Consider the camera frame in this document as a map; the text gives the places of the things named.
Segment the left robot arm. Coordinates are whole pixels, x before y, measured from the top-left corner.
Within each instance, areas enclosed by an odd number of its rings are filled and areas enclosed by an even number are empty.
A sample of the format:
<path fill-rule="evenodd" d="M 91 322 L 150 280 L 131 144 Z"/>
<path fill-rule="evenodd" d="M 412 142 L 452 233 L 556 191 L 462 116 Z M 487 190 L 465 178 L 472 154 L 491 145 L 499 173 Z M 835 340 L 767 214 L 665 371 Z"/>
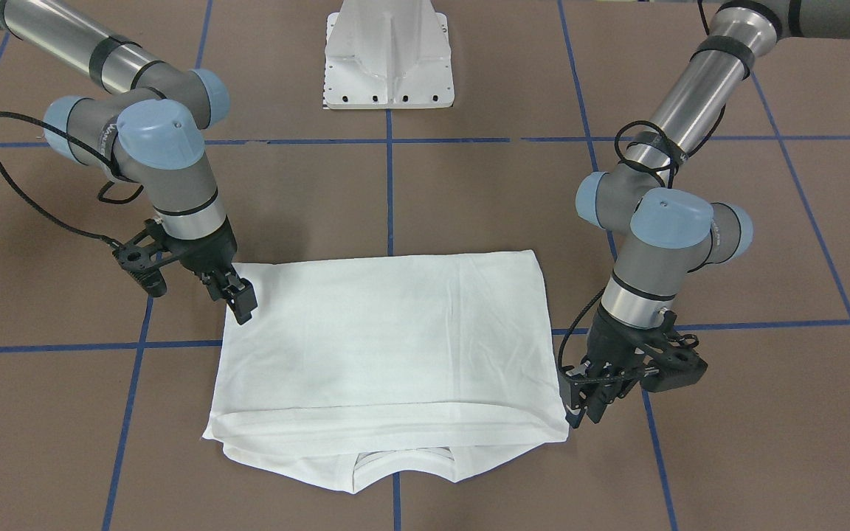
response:
<path fill-rule="evenodd" d="M 682 389 L 705 375 L 698 337 L 676 330 L 674 302 L 689 274 L 746 252 L 753 222 L 738 206 L 676 188 L 675 179 L 756 61 L 786 39 L 850 40 L 850 1 L 722 3 L 654 114 L 616 134 L 617 164 L 581 182 L 577 214 L 623 244 L 607 285 L 584 307 L 593 312 L 586 353 L 576 365 L 564 363 L 563 347 L 556 354 L 571 428 L 599 423 L 636 386 Z"/>

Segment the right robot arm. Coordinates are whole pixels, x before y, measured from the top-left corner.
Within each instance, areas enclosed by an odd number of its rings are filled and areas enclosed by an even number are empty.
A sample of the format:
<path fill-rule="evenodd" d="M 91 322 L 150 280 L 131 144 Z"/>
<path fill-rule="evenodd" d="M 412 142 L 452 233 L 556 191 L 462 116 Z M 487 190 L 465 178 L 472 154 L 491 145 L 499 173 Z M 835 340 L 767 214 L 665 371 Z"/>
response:
<path fill-rule="evenodd" d="M 165 295 L 162 266 L 193 272 L 236 322 L 251 319 L 255 289 L 233 266 L 238 249 L 202 131 L 227 116 L 225 84 L 206 69 L 182 71 L 61 1 L 0 1 L 0 30 L 36 45 L 108 92 L 62 97 L 45 111 L 54 151 L 102 169 L 109 184 L 135 184 L 154 215 L 128 242 L 87 232 L 152 298 Z"/>

